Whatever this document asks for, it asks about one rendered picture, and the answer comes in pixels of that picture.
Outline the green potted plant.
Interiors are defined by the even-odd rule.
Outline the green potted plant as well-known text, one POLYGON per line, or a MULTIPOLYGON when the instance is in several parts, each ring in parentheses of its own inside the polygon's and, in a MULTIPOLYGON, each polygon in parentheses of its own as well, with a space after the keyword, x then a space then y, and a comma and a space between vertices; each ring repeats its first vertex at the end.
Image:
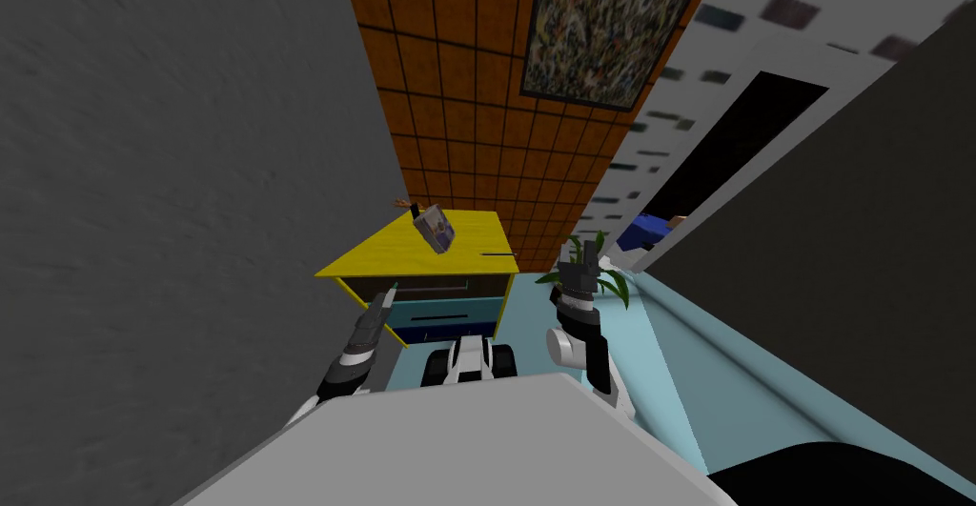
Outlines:
MULTIPOLYGON (((580 239, 575 234, 567 235, 567 237, 568 236, 576 236, 579 239, 579 261, 577 263, 582 263, 582 247, 583 247, 583 241, 585 240, 580 239)), ((605 234, 603 233, 603 231, 598 231, 596 238, 593 240, 597 241, 600 244, 600 249, 601 249, 603 247, 603 243, 605 240, 605 234)), ((624 308, 628 309, 629 304, 631 304, 631 293, 629 293, 629 285, 627 280, 623 277, 619 269, 617 269, 611 263, 604 261, 603 258, 600 256, 600 254, 599 257, 600 257, 600 261, 598 265, 598 292, 597 293, 600 294, 605 294, 608 292, 612 293, 623 302, 624 308)), ((560 259, 556 263, 555 269, 535 280, 536 284, 546 284, 546 283, 553 284, 553 292, 550 295, 550 300, 553 302, 556 302, 558 297, 561 294, 568 292, 568 290, 564 290, 562 288, 559 282, 558 263, 560 261, 564 261, 563 251, 560 256, 560 259)))

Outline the teal drawer front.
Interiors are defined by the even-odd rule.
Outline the teal drawer front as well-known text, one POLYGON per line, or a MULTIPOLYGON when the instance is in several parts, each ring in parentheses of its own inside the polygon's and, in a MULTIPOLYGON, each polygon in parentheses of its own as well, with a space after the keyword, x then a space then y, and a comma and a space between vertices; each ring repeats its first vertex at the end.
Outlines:
POLYGON ((387 324, 392 329, 496 323, 504 304, 502 297, 396 301, 387 324))

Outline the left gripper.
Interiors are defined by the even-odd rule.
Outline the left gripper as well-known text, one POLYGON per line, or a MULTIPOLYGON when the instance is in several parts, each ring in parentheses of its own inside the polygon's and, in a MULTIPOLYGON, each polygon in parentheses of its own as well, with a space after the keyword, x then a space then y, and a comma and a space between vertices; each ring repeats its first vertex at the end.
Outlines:
POLYGON ((359 319, 361 335, 379 335, 387 324, 397 294, 395 282, 385 295, 378 295, 359 319))

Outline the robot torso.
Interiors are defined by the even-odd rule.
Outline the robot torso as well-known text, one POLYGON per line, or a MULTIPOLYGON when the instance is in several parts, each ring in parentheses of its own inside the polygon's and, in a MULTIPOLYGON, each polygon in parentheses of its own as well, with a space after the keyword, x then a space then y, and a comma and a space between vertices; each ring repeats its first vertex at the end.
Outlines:
POLYGON ((561 372, 304 401, 173 506, 738 506, 602 393, 561 372))

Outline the yellow cabinet with drawers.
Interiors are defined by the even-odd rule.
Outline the yellow cabinet with drawers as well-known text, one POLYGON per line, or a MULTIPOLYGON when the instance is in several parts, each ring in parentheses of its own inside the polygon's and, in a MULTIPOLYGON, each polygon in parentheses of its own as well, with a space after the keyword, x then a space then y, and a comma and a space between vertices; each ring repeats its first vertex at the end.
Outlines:
POLYGON ((502 297, 498 321, 481 324, 419 326, 387 331, 403 347, 447 342, 460 336, 494 338, 507 299, 519 272, 516 257, 481 256, 512 252, 502 224, 494 213, 449 210, 456 236, 447 253, 438 254, 405 213, 316 273, 333 280, 362 308, 397 282, 396 301, 502 297))

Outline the speckled wall painting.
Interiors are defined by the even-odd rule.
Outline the speckled wall painting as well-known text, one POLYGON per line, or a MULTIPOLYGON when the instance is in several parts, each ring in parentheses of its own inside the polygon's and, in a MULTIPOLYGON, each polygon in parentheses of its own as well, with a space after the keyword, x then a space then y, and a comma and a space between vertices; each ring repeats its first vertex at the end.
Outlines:
POLYGON ((694 0, 533 0, 521 95, 632 111, 694 0))

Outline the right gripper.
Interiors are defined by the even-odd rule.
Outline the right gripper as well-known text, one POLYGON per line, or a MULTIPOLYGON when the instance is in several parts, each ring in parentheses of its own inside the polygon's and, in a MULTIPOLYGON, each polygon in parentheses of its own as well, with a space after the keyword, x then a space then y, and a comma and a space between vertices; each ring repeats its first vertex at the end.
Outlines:
POLYGON ((600 244, 594 240, 583 241, 582 263, 579 261, 579 239, 568 236, 563 245, 563 260, 558 263, 559 282, 564 290, 593 294, 598 292, 598 265, 600 244))

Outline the purple and white box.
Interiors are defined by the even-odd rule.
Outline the purple and white box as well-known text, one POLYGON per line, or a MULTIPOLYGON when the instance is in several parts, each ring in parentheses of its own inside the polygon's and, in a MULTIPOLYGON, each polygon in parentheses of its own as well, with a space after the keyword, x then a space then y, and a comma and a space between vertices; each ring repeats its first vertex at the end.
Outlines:
POLYGON ((410 213, 417 231, 430 244, 435 253, 447 253, 452 246, 456 233, 444 210, 438 204, 422 210, 418 203, 414 203, 410 206, 410 213))

